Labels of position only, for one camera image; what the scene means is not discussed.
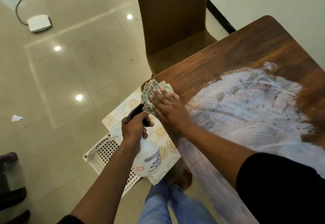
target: power cord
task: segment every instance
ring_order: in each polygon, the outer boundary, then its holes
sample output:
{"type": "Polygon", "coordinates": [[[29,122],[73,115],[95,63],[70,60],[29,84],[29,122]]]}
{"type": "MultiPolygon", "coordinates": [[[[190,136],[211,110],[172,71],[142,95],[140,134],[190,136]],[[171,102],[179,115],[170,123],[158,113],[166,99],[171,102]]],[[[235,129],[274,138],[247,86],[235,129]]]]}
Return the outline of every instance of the power cord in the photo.
{"type": "Polygon", "coordinates": [[[24,25],[28,25],[28,24],[22,22],[22,20],[20,19],[19,15],[18,15],[18,12],[17,12],[17,10],[18,10],[18,6],[19,6],[19,4],[20,4],[21,2],[22,2],[22,0],[19,0],[19,2],[17,3],[17,5],[16,5],[16,9],[15,9],[15,12],[16,12],[16,15],[17,15],[17,17],[18,17],[18,20],[19,20],[22,24],[24,24],[24,25]]]}

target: wall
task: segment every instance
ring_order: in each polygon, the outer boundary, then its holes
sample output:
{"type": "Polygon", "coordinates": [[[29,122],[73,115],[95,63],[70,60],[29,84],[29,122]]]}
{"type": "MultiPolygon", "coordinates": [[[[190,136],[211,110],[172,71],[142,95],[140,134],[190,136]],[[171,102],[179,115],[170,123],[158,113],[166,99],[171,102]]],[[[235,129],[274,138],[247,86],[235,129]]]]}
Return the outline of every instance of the wall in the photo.
{"type": "Polygon", "coordinates": [[[325,69],[325,0],[211,0],[235,29],[271,15],[325,69]]]}

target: white smear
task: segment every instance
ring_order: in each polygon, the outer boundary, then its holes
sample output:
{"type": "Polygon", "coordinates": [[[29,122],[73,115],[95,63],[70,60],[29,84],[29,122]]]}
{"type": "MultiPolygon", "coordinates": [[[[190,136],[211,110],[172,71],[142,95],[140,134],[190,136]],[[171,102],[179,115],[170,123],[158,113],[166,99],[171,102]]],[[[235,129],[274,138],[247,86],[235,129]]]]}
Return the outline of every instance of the white smear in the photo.
{"type": "MultiPolygon", "coordinates": [[[[325,151],[301,141],[312,133],[307,117],[296,108],[298,83],[268,75],[275,67],[236,70],[203,88],[187,105],[193,121],[208,131],[258,152],[268,152],[311,166],[325,177],[325,151]]],[[[224,222],[252,223],[252,216],[237,193],[201,152],[183,139],[179,151],[199,182],[205,185],[224,222]]]]}
{"type": "Polygon", "coordinates": [[[18,116],[18,115],[13,115],[11,118],[11,121],[15,122],[15,121],[20,121],[21,119],[23,119],[23,117],[18,116]]]}

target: chair backrest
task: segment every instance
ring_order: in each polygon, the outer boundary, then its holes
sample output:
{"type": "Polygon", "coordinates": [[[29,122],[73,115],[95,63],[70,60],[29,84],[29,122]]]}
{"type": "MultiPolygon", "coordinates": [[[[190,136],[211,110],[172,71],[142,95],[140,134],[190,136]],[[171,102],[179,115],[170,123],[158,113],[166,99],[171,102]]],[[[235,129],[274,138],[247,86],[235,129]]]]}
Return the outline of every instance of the chair backrest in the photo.
{"type": "Polygon", "coordinates": [[[205,29],[206,0],[138,2],[147,56],[205,29]]]}

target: brown chair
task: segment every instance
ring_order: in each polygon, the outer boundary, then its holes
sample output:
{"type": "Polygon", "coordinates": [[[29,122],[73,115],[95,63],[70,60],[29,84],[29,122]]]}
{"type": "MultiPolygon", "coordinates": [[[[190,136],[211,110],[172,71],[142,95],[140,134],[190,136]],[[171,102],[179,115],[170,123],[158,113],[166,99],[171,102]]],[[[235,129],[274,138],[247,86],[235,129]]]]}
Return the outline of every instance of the brown chair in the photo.
{"type": "Polygon", "coordinates": [[[215,43],[206,0],[138,0],[148,64],[155,76],[215,43]]]}

